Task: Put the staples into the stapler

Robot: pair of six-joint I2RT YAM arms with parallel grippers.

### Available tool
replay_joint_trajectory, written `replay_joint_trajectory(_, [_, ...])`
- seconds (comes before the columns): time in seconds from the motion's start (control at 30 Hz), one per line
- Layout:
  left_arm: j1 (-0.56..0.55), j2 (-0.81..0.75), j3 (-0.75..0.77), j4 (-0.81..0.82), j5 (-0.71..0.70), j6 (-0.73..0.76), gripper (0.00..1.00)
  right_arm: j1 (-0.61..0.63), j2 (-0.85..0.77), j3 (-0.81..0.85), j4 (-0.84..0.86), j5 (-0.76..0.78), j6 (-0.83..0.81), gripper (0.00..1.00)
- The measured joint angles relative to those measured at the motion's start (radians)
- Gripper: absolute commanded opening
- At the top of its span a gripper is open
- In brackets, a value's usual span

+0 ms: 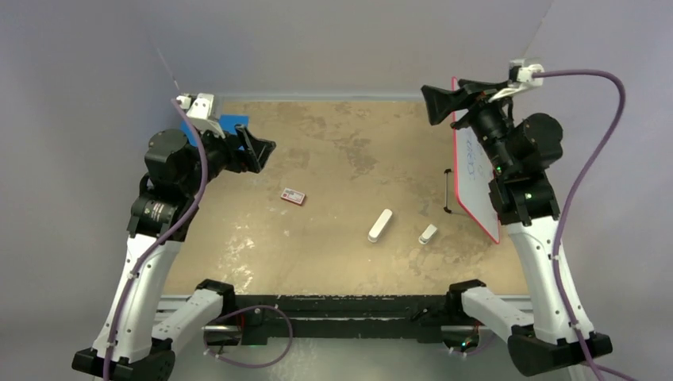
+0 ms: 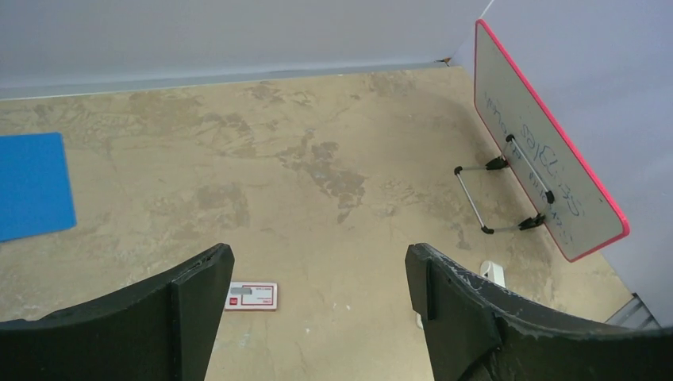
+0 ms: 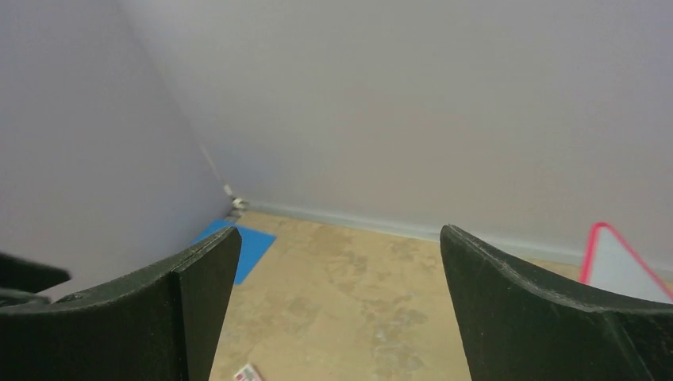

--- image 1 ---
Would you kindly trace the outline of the red white staple box sleeve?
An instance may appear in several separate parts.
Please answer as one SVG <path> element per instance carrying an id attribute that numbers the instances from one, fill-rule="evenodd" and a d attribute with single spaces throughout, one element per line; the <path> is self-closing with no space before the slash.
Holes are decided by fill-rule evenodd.
<path id="1" fill-rule="evenodd" d="M 306 194 L 286 187 L 282 191 L 280 198 L 297 206 L 302 206 L 305 203 Z"/>

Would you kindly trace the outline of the white stapler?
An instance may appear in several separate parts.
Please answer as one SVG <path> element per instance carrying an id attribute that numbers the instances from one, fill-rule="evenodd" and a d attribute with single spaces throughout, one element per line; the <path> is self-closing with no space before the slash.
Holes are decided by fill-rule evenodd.
<path id="1" fill-rule="evenodd" d="M 384 209 L 381 212 L 367 233 L 367 239 L 369 242 L 376 243 L 379 240 L 392 217 L 393 211 L 390 209 Z"/>

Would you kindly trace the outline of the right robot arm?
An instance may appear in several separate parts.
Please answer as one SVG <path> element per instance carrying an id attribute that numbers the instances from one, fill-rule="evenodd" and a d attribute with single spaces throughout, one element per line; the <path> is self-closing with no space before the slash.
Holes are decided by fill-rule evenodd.
<path id="1" fill-rule="evenodd" d="M 586 315 L 558 228 L 562 214 L 546 171 L 563 154 L 563 130 L 553 117 L 536 113 L 513 119 L 513 99 L 496 98 L 504 83 L 461 79 L 455 90 L 421 88 L 431 125 L 461 112 L 454 130 L 468 128 L 490 161 L 490 203 L 516 248 L 533 311 L 523 314 L 473 279 L 452 284 L 448 317 L 487 325 L 506 342 L 516 369 L 525 376 L 570 367 L 613 351 Z"/>

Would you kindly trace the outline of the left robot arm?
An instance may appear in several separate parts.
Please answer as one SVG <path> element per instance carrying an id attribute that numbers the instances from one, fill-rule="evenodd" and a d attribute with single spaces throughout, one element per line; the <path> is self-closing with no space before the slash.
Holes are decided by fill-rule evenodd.
<path id="1" fill-rule="evenodd" d="M 194 144 L 180 129 L 150 139 L 113 304 L 94 343 L 74 354 L 73 370 L 103 380 L 167 380 L 178 353 L 205 323 L 225 325 L 236 317 L 233 287 L 207 279 L 165 322 L 155 321 L 207 183 L 223 171 L 262 171 L 275 147 L 245 125 L 233 133 L 203 130 Z"/>

